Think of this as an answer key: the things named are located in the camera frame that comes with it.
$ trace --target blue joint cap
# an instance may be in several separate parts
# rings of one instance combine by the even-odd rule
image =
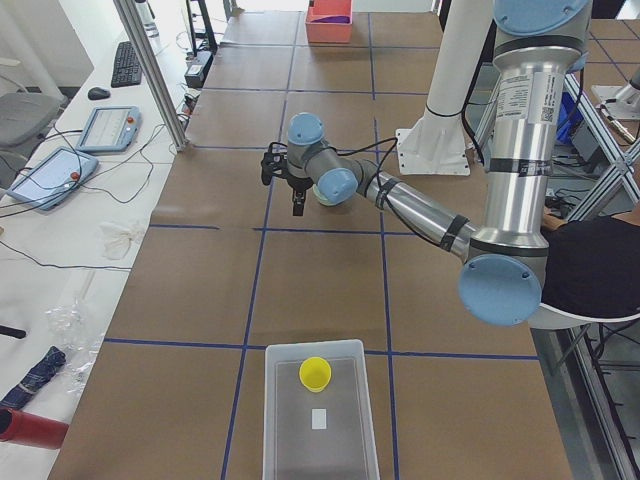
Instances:
[[[358,180],[347,168],[334,168],[325,172],[318,180],[318,190],[331,205],[350,199],[358,189]]]
[[[511,326],[524,322],[538,309],[542,287],[524,263],[490,253],[463,267],[458,293],[466,309],[483,322]]]
[[[568,23],[589,0],[495,0],[498,28],[514,37],[544,35]]]
[[[287,137],[294,145],[313,145],[324,138],[322,120],[313,113],[299,113],[291,119]]]

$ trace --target tablet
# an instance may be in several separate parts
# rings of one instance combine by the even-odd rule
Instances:
[[[127,149],[140,124],[137,107],[96,107],[76,145],[81,152],[117,153]]]
[[[49,210],[78,188],[98,166],[98,159],[60,147],[28,173],[21,175],[7,190],[20,202]]]

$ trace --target black shirt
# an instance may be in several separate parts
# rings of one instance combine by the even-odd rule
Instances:
[[[549,242],[544,303],[587,317],[640,311],[640,227],[597,217],[542,233]]]

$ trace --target yellow object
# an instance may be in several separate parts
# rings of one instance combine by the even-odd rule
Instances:
[[[300,365],[300,382],[310,392],[319,393],[331,380],[331,365],[322,357],[309,357]]]

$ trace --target pink bin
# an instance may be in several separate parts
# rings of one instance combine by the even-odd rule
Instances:
[[[353,27],[351,0],[310,2],[305,25],[309,43],[349,43]]]

